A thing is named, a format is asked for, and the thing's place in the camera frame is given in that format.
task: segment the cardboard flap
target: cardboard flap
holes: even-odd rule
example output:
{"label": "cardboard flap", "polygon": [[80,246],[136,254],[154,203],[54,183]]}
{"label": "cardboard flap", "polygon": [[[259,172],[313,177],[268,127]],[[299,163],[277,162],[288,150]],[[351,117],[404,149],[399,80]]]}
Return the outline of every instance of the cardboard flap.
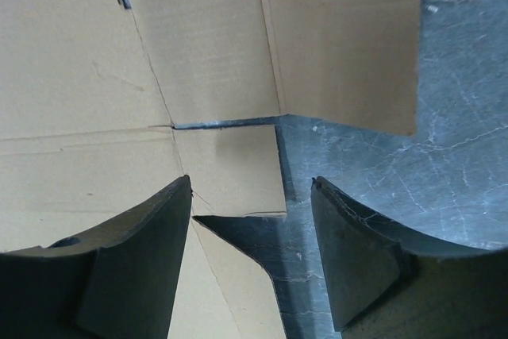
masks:
{"label": "cardboard flap", "polygon": [[273,282],[252,258],[193,222],[242,339],[286,339]]}
{"label": "cardboard flap", "polygon": [[171,131],[0,140],[3,212],[120,213],[179,177]]}
{"label": "cardboard flap", "polygon": [[415,130],[420,0],[131,0],[172,121]]}
{"label": "cardboard flap", "polygon": [[285,213],[274,126],[175,131],[194,214]]}
{"label": "cardboard flap", "polygon": [[260,0],[130,0],[175,124],[279,114]]}
{"label": "cardboard flap", "polygon": [[286,112],[415,131],[420,0],[266,0]]}
{"label": "cardboard flap", "polygon": [[170,339],[244,339],[202,243],[189,224],[169,328]]}

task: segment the gray marble surface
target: gray marble surface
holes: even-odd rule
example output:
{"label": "gray marble surface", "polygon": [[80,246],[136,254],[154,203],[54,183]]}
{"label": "gray marble surface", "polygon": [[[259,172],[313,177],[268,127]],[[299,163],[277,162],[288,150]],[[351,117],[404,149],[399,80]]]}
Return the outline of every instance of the gray marble surface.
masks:
{"label": "gray marble surface", "polygon": [[282,117],[287,218],[209,222],[270,272],[289,339],[340,337],[310,211],[313,176],[425,233],[508,245],[508,0],[421,7],[416,137]]}

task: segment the corrugated cardboard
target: corrugated cardboard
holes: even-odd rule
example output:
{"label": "corrugated cardboard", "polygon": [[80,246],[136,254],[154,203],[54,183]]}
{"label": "corrugated cardboard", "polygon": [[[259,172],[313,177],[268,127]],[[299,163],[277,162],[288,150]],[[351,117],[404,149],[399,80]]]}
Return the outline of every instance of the corrugated cardboard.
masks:
{"label": "corrugated cardboard", "polygon": [[[194,215],[285,210],[273,126],[414,129],[418,0],[0,0],[0,250],[52,242],[189,173]],[[170,337],[282,338],[253,260],[193,222]]]}
{"label": "corrugated cardboard", "polygon": [[131,0],[175,124],[415,130],[419,0]]}

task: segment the cardboard seam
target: cardboard seam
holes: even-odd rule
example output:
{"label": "cardboard seam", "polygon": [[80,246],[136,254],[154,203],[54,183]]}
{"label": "cardboard seam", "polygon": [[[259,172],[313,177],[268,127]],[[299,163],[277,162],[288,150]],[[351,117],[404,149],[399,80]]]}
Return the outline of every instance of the cardboard seam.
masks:
{"label": "cardboard seam", "polygon": [[277,40],[275,38],[275,30],[271,22],[271,5],[270,0],[260,0],[261,10],[264,17],[264,30],[267,34],[268,49],[270,51],[271,69],[275,81],[275,93],[279,101],[279,114],[287,114],[286,97],[279,64],[279,53],[277,50]]}
{"label": "cardboard seam", "polygon": [[176,152],[176,156],[177,156],[176,159],[178,160],[178,164],[179,164],[180,176],[184,176],[186,173],[183,170],[182,156],[180,155],[180,149],[178,147],[178,142],[176,141],[176,135],[175,135],[174,129],[171,129],[171,139],[173,140],[173,146],[175,147],[175,152]]}
{"label": "cardboard seam", "polygon": [[133,127],[130,129],[111,129],[111,130],[99,130],[99,131],[83,131],[81,133],[60,133],[60,134],[48,134],[48,135],[34,135],[31,137],[11,137],[11,138],[0,138],[1,142],[9,142],[9,141],[31,141],[31,140],[41,140],[41,139],[58,139],[58,138],[69,138],[69,137],[79,137],[79,136],[94,136],[94,135],[107,135],[111,133],[156,133],[157,128],[160,127],[170,127],[166,125],[150,125],[147,127]]}
{"label": "cardboard seam", "polygon": [[164,104],[164,109],[166,109],[167,116],[169,117],[170,125],[173,126],[174,125],[173,118],[171,118],[171,113],[169,111],[169,107],[167,106],[167,102],[166,102],[166,99],[164,98],[164,94],[162,92],[162,88],[160,87],[159,78],[157,77],[156,71],[153,68],[152,59],[150,58],[150,53],[148,53],[148,50],[147,50],[146,46],[144,45],[143,37],[141,36],[140,29],[139,29],[139,27],[137,25],[136,15],[134,14],[133,11],[131,11],[131,14],[133,15],[134,27],[136,28],[137,35],[138,35],[138,37],[140,39],[141,49],[143,50],[143,53],[146,55],[146,58],[147,58],[147,61],[148,61],[148,66],[150,67],[150,71],[152,72],[153,78],[156,81],[157,89],[159,89],[159,94],[160,94],[160,97],[162,98],[162,102]]}
{"label": "cardboard seam", "polygon": [[231,316],[233,317],[233,320],[235,322],[235,325],[237,326],[237,331],[238,331],[238,334],[240,335],[241,338],[244,337],[244,335],[241,333],[241,330],[240,330],[240,326],[238,325],[238,321],[237,321],[237,317],[235,316],[235,314],[233,313],[233,310],[231,310],[231,306],[229,305],[229,302],[228,302],[228,299],[225,297],[225,294],[224,294],[224,291],[222,290],[222,286],[221,284],[219,283],[219,279],[217,278],[217,275],[215,274],[215,271],[214,271],[214,268],[212,267],[212,265],[210,265],[210,259],[208,258],[208,254],[206,253],[206,250],[205,250],[205,247],[203,246],[203,243],[201,241],[201,237],[199,236],[199,232],[194,228],[194,221],[191,221],[191,224],[192,224],[192,229],[194,229],[194,231],[196,232],[196,236],[198,237],[198,241],[199,241],[199,244],[201,245],[201,249],[203,250],[203,253],[205,253],[205,257],[206,257],[206,262],[208,263],[208,267],[210,268],[210,270],[212,271],[212,274],[214,275],[214,279],[215,279],[215,282],[217,283],[219,289],[221,290],[221,295],[222,295],[222,298],[225,300],[225,303],[226,305],[228,305],[228,310],[229,310],[229,313],[231,314]]}

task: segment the cardboard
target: cardboard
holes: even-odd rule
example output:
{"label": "cardboard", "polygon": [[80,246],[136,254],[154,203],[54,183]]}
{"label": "cardboard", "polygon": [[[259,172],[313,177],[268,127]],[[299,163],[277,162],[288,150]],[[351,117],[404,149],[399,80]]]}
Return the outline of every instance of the cardboard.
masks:
{"label": "cardboard", "polygon": [[[194,215],[283,214],[287,113],[414,131],[418,0],[0,0],[0,250],[188,173]],[[193,222],[170,337],[283,337],[266,272]]]}
{"label": "cardboard", "polygon": [[172,122],[415,131],[420,0],[131,0]]}

